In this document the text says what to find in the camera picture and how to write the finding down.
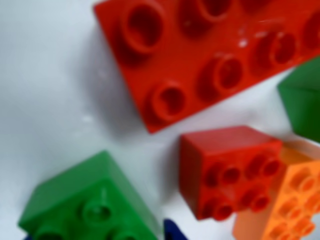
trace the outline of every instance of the blue toy brick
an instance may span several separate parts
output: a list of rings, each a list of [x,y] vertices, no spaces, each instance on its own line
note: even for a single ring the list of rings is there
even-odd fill
[[[163,224],[165,240],[188,240],[172,220],[165,219]]]

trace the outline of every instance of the green toy brick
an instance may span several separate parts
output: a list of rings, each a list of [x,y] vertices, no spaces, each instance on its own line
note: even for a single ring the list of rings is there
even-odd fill
[[[160,230],[105,151],[39,185],[19,225],[33,240],[156,240]]]
[[[293,131],[320,143],[320,57],[296,68],[278,90]]]

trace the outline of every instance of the plastic block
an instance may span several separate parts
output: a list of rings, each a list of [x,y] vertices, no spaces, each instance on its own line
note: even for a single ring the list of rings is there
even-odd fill
[[[311,218],[320,212],[320,160],[286,147],[281,160],[285,168],[271,186],[270,205],[237,215],[237,240],[299,240],[315,229]]]
[[[160,232],[106,152],[39,185],[19,225],[33,240],[156,240]]]
[[[299,66],[278,87],[292,128],[320,143],[320,57]]]
[[[247,126],[184,134],[179,188],[198,220],[263,210],[282,164],[282,142]]]
[[[94,11],[151,133],[320,53],[319,0],[108,0]]]
[[[163,223],[165,240],[188,240],[174,221],[165,219]]]

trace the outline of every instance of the toy brick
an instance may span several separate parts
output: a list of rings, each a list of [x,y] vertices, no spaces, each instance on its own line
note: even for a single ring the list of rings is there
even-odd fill
[[[320,57],[295,69],[279,86],[294,132],[320,143]]]
[[[320,53],[319,0],[108,0],[94,11],[151,133]]]
[[[320,212],[320,161],[284,147],[285,168],[271,186],[271,203],[260,213],[237,215],[237,240],[299,240],[312,233]]]
[[[19,225],[34,240],[156,240],[156,220],[107,152],[39,185]]]
[[[184,134],[179,188],[198,220],[263,210],[281,168],[282,142],[247,126]]]
[[[165,240],[188,240],[174,221],[165,219],[163,224]]]

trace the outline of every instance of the white surface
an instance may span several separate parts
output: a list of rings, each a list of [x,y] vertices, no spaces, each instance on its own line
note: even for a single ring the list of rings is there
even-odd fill
[[[172,218],[190,240],[233,239],[234,216],[196,221],[178,194],[178,137],[240,124],[292,136],[276,91],[287,73],[150,135],[101,36],[94,2],[0,0],[0,239],[24,237],[17,221],[37,184],[103,149],[159,220]]]

